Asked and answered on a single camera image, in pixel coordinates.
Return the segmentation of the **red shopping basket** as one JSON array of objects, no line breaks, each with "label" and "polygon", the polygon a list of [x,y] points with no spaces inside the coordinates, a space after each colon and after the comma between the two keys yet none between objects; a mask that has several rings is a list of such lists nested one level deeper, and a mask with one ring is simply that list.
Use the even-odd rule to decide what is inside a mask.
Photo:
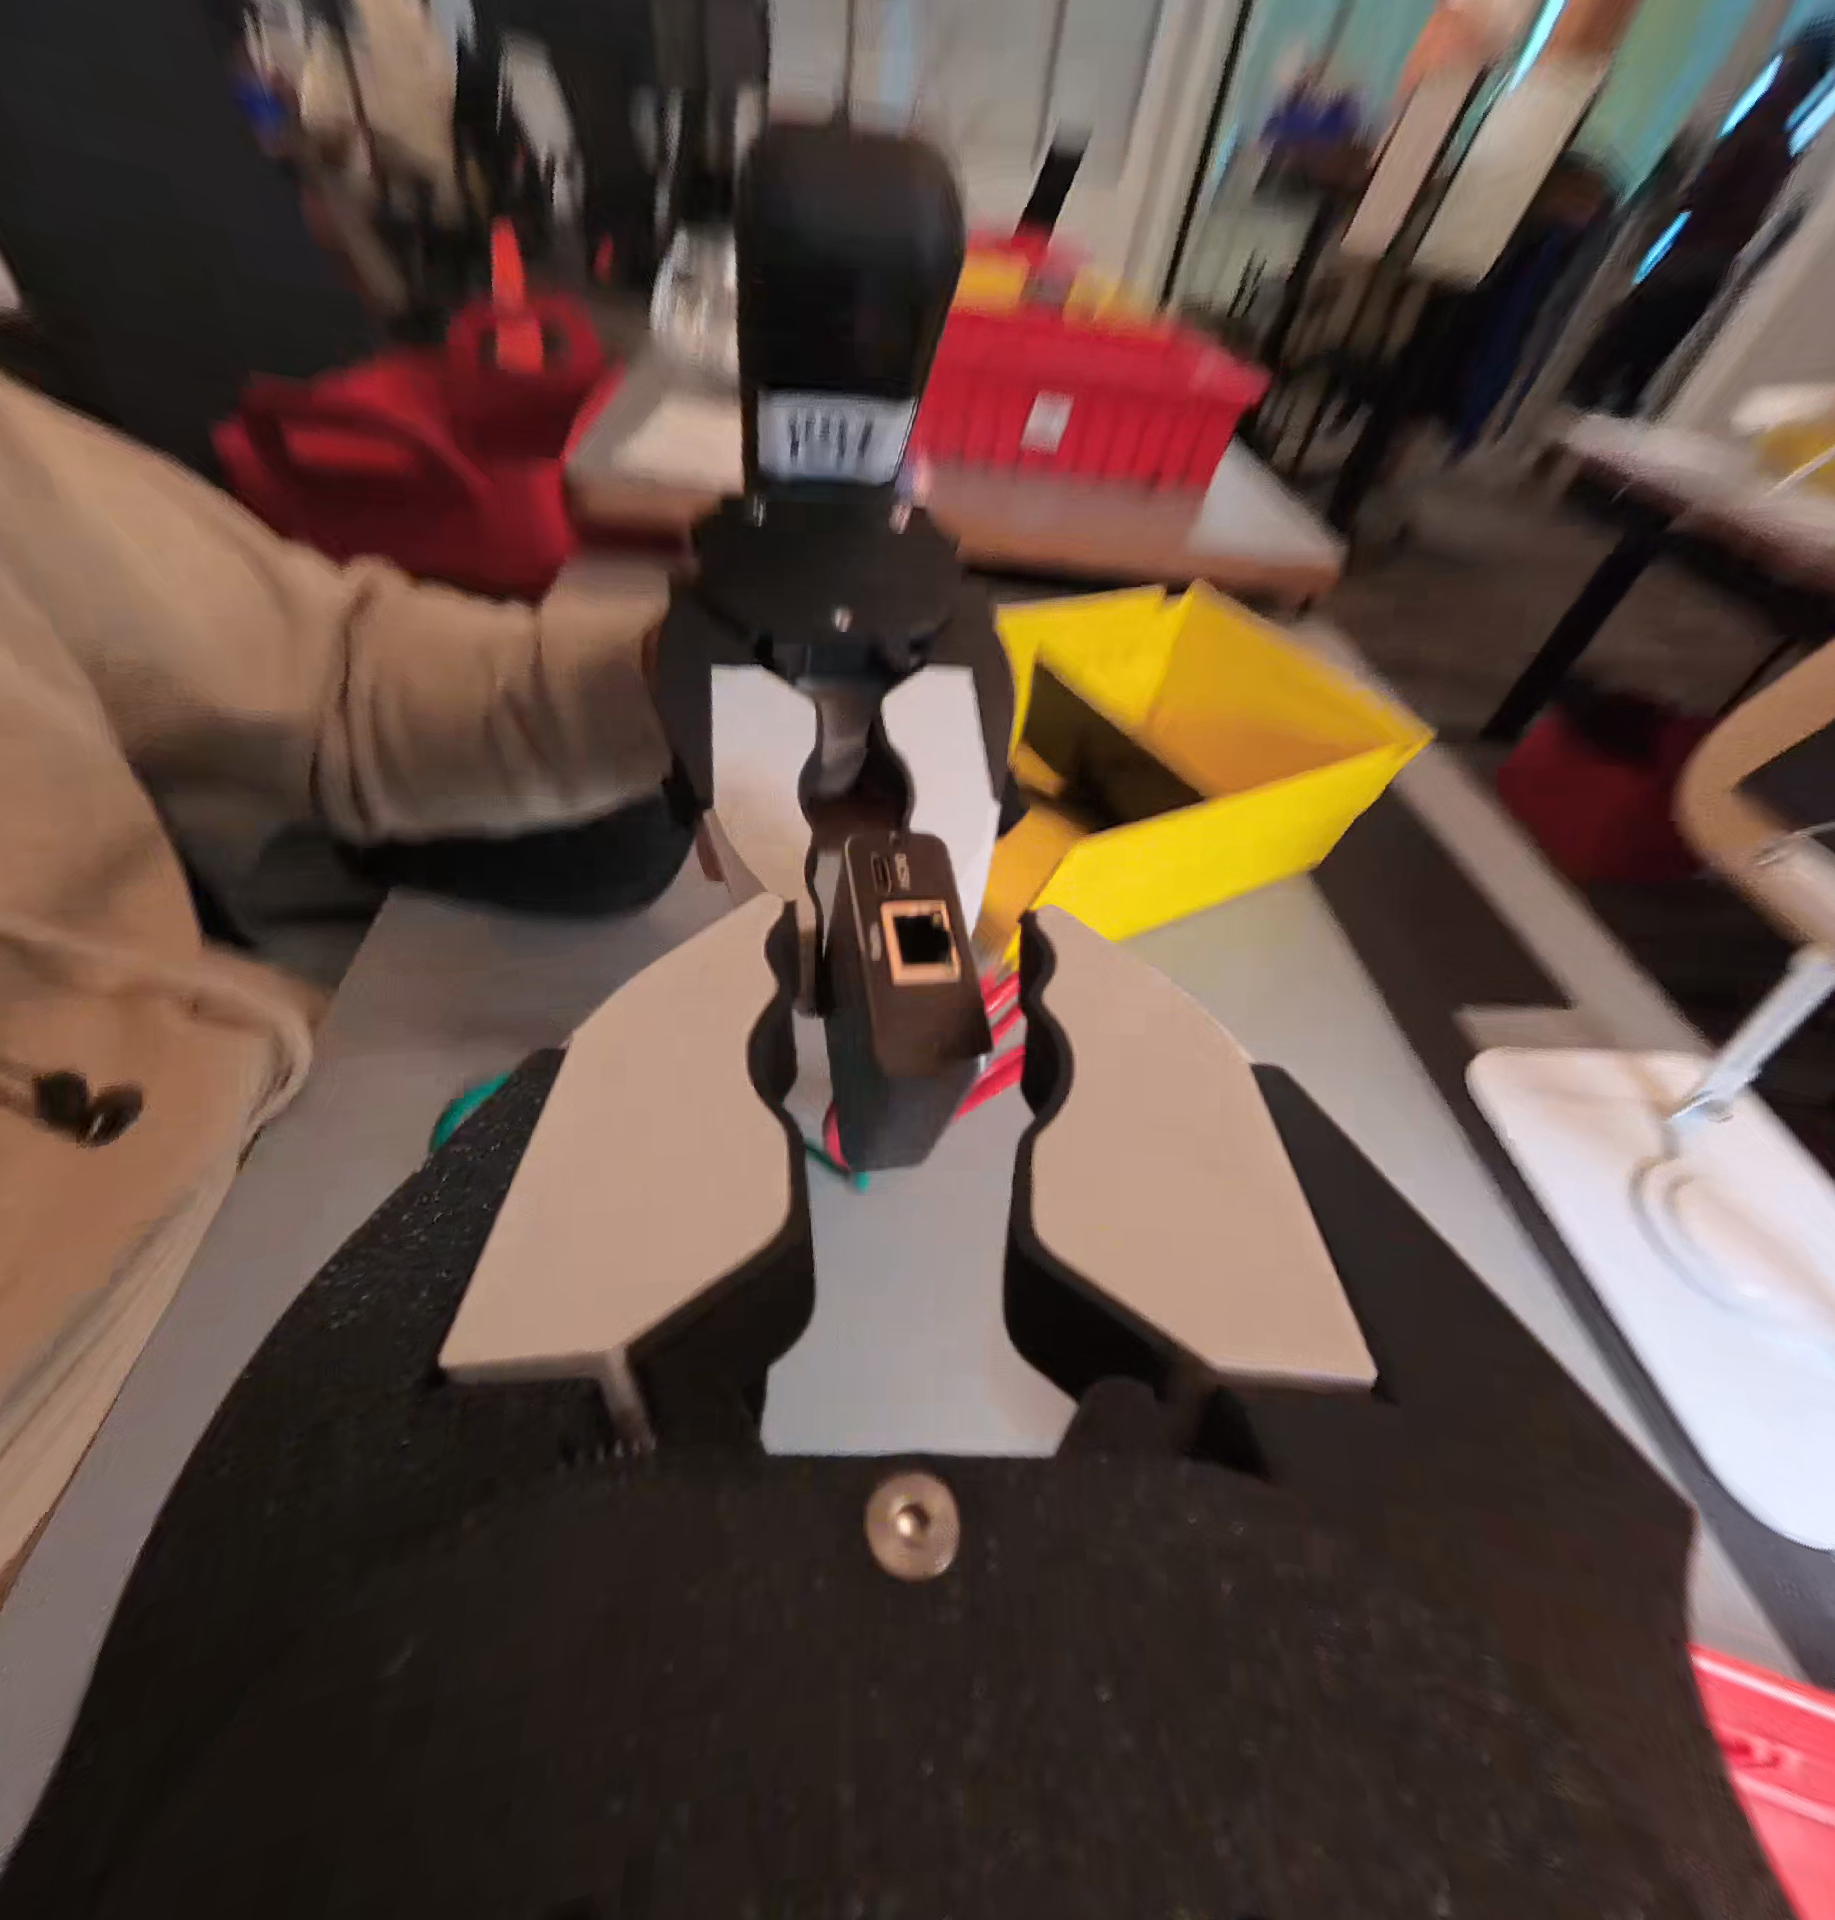
[{"label": "red shopping basket", "polygon": [[566,461],[623,366],[590,313],[530,287],[520,232],[487,227],[487,290],[437,345],[307,381],[249,382],[213,427],[228,492],[330,560],[542,600],[571,553]]}]

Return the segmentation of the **black ethernet port box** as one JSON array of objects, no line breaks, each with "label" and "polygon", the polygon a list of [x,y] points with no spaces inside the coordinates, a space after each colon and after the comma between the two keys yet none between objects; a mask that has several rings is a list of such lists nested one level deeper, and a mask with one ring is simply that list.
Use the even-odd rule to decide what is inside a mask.
[{"label": "black ethernet port box", "polygon": [[938,835],[843,839],[818,966],[836,1156],[856,1175],[921,1165],[991,1056],[969,923]]}]

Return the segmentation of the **red divided plastic bin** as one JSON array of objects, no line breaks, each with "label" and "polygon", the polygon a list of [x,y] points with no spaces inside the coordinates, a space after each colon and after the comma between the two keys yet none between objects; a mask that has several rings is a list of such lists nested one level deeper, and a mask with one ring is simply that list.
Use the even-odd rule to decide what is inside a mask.
[{"label": "red divided plastic bin", "polygon": [[1071,324],[951,305],[910,454],[928,468],[1204,492],[1268,385],[1265,367],[1175,316]]}]

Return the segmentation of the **red plastic crate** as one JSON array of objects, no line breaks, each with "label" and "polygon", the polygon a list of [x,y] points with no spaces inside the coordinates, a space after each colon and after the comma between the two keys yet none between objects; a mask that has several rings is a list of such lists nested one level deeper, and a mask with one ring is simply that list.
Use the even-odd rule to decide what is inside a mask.
[{"label": "red plastic crate", "polygon": [[1835,1916],[1835,1693],[1704,1646],[1699,1706],[1737,1802],[1797,1916]]}]

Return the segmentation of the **yellow plastic bin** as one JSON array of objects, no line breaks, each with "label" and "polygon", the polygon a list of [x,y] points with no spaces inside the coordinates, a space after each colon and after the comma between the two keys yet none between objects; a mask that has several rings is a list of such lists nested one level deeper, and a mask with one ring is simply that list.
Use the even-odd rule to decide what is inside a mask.
[{"label": "yellow plastic bin", "polygon": [[1314,870],[1426,746],[1394,696],[1191,585],[999,607],[1010,772],[975,943],[1013,961],[1024,908],[1127,940]]}]

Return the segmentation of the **person's beige hoodie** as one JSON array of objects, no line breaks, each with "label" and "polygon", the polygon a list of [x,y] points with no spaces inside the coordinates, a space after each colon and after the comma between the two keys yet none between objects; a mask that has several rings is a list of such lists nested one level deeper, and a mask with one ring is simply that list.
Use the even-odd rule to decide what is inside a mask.
[{"label": "person's beige hoodie", "polygon": [[0,870],[0,1606],[308,1056],[164,845]]}]

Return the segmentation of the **red round container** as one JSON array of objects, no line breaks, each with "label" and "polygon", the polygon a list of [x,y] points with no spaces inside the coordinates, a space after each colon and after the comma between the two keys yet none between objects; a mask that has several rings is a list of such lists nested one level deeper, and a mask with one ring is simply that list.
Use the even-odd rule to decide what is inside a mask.
[{"label": "red round container", "polygon": [[1669,882],[1698,870],[1673,791],[1712,718],[1623,689],[1556,699],[1502,759],[1504,812],[1574,886]]}]

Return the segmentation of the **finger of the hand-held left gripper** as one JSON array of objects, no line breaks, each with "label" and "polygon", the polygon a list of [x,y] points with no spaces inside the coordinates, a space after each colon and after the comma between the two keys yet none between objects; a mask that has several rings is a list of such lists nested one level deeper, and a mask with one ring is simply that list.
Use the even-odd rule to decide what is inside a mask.
[{"label": "finger of the hand-held left gripper", "polygon": [[814,702],[761,667],[716,664],[709,677],[704,845],[732,907],[782,899],[795,917],[795,1002],[818,1015],[824,908],[804,778],[818,752]]},{"label": "finger of the hand-held left gripper", "polygon": [[903,778],[903,839],[938,842],[948,895],[972,936],[999,845],[1002,774],[991,772],[975,677],[928,664],[883,696],[886,747]]}]

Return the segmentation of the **white monitor stand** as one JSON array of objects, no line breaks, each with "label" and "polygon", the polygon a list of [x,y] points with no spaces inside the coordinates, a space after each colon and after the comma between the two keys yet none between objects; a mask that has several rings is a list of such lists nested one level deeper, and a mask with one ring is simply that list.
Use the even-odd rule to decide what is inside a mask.
[{"label": "white monitor stand", "polygon": [[1791,937],[1766,997],[1712,1056],[1489,1045],[1467,1088],[1699,1468],[1835,1552],[1835,1178],[1756,1095],[1835,1000],[1835,636],[1714,725],[1673,816]]}]

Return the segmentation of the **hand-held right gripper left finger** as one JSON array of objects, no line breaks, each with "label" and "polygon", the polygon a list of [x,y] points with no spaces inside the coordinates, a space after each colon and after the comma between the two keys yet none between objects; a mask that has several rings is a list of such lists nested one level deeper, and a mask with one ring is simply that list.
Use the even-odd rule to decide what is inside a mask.
[{"label": "hand-held right gripper left finger", "polygon": [[766,1396],[808,1329],[795,1088],[799,933],[758,895],[568,1035],[437,1351],[455,1384],[582,1381],[628,1447],[678,1406]]}]

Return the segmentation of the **yellow plastic tray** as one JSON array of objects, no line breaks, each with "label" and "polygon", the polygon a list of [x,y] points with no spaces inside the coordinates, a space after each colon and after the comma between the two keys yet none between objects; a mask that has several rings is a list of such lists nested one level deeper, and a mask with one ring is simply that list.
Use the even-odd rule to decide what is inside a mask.
[{"label": "yellow plastic tray", "polygon": [[1148,324],[1154,307],[1046,232],[972,232],[951,294],[982,313],[1029,309],[1071,324]]}]

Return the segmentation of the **black-legged desk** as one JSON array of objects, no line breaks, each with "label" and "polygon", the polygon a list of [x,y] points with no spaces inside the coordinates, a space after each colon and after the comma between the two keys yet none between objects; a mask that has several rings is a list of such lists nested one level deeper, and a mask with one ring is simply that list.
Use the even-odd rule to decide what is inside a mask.
[{"label": "black-legged desk", "polygon": [[1661,560],[1774,622],[1775,648],[1737,684],[1737,699],[1787,652],[1835,636],[1835,499],[1766,480],[1742,443],[1579,414],[1546,439],[1533,474],[1556,480],[1556,497],[1585,505],[1616,540],[1483,718],[1483,746],[1528,734]]}]

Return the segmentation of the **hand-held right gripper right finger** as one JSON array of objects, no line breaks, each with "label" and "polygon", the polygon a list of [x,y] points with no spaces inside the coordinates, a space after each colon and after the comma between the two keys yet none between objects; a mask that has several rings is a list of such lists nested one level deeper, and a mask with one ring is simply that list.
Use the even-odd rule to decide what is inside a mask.
[{"label": "hand-held right gripper right finger", "polygon": [[1002,1324],[1029,1367],[1071,1406],[1130,1384],[1181,1419],[1372,1406],[1378,1362],[1249,1053],[1067,908],[1024,915],[1018,1015]]}]

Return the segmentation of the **person's left forearm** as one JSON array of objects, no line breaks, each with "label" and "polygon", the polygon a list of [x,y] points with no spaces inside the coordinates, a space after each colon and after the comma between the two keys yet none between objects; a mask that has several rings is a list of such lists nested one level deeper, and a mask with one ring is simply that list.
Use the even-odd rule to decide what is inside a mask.
[{"label": "person's left forearm", "polygon": [[647,699],[663,581],[539,606],[287,540],[190,468],[0,372],[0,794],[31,828],[113,797],[216,791],[319,822],[380,886],[592,920],[655,904],[688,858]]}]

